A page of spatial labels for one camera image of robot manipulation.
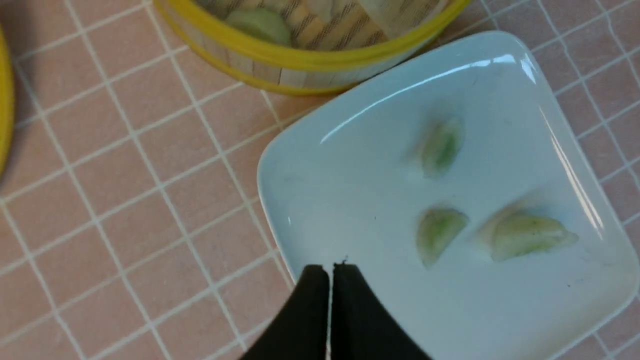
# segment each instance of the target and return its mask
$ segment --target black tongs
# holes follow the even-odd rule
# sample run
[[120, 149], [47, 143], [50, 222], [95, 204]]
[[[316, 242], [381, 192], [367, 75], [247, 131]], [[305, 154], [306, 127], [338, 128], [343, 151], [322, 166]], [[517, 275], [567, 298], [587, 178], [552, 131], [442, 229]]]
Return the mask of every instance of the black tongs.
[[[432, 360], [380, 304], [356, 265], [333, 266], [332, 360]], [[329, 277], [308, 265], [242, 360], [325, 360]]]

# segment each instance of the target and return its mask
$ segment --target yellow rim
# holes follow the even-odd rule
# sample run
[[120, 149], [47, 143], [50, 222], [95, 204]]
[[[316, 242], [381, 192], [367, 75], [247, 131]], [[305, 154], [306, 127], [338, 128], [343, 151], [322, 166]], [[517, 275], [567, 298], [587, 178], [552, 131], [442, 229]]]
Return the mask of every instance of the yellow rim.
[[0, 29], [0, 176], [9, 155], [13, 134], [13, 72], [11, 58]]
[[345, 51], [308, 51], [269, 44], [245, 35], [211, 16], [193, 0], [156, 1], [166, 1], [201, 33], [228, 49], [268, 65], [304, 71], [358, 68], [403, 54], [435, 36], [471, 2], [451, 0], [452, 3], [435, 18], [399, 38], [381, 44]]
[[276, 83], [270, 83], [269, 81], [255, 78], [251, 75], [247, 75], [240, 70], [229, 67], [219, 59], [209, 54], [202, 46], [196, 44], [192, 39], [186, 36], [186, 34], [178, 27], [176, 23], [168, 17], [162, 6], [157, 7], [160, 14], [165, 18], [167, 24], [173, 29], [173, 31], [181, 37], [184, 42], [193, 50], [196, 54], [207, 60], [211, 65], [218, 70], [227, 73], [229, 76], [236, 78], [243, 83], [247, 83], [256, 88], [261, 88], [270, 92], [277, 92], [279, 94], [294, 95], [294, 96], [308, 96], [308, 95], [331, 95], [345, 92], [357, 84], [348, 86], [342, 86], [337, 88], [294, 88], [291, 86], [283, 86]]

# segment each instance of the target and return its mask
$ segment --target steamer basket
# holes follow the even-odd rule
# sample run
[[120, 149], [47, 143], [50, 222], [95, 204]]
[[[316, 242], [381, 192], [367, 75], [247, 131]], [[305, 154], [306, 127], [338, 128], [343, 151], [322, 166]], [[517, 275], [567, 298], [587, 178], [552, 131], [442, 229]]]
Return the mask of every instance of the steamer basket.
[[13, 72], [9, 48], [0, 29], [0, 176], [9, 155], [13, 134]]
[[[295, 7], [293, 11], [290, 8], [279, 9], [281, 15], [286, 14], [287, 23], [294, 29], [298, 48], [292, 49], [245, 35], [212, 15], [216, 13], [221, 18], [226, 16], [224, 8], [207, 7], [205, 10], [194, 0], [154, 1], [176, 34], [211, 65], [249, 85], [289, 95], [339, 93], [392, 68], [433, 41], [471, 2], [448, 0], [443, 10], [437, 9], [438, 13], [427, 16], [415, 29], [402, 35], [383, 31], [383, 27], [371, 21], [359, 6], [345, 8], [339, 20], [319, 26], [312, 26], [320, 21], [319, 17], [291, 15], [297, 9]], [[242, 4], [241, 7], [256, 7], [264, 2], [230, 1]], [[419, 2], [429, 1], [404, 0], [409, 5]], [[300, 1], [290, 3], [298, 5]], [[402, 8], [415, 11], [411, 6]], [[407, 11], [404, 11], [394, 16], [403, 19], [406, 14]], [[304, 22], [303, 29], [318, 29], [314, 35], [326, 33], [328, 30], [325, 29], [330, 28], [334, 31], [333, 36], [325, 38], [342, 40], [327, 42], [322, 36], [296, 34], [295, 29], [300, 29], [300, 25], [291, 24], [296, 19]], [[335, 32], [344, 35], [337, 37]]]

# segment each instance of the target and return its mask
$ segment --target tiled countertop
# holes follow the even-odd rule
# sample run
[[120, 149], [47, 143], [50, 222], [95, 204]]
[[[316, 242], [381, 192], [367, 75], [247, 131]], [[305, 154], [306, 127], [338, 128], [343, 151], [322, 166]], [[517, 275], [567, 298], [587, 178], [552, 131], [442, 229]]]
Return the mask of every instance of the tiled countertop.
[[[640, 249], [640, 0], [476, 0], [533, 49]], [[324, 98], [213, 70], [147, 0], [0, 0], [17, 119], [0, 184], [0, 359], [237, 359], [292, 284], [255, 184]], [[562, 360], [640, 359], [640, 301]]]

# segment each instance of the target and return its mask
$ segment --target white plate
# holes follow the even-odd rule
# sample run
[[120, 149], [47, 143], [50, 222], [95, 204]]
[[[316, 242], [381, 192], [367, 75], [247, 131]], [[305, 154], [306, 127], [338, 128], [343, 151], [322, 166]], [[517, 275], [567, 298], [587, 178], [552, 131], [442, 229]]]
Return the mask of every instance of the white plate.
[[[424, 179], [432, 120], [461, 116], [449, 173]], [[260, 197], [289, 271], [348, 257], [436, 360], [541, 360], [574, 345], [637, 293], [627, 235], [538, 64], [515, 37], [475, 35], [390, 70], [300, 120], [265, 150]], [[426, 270], [421, 215], [470, 225]], [[552, 216], [571, 247], [493, 263], [481, 228], [505, 208]]]

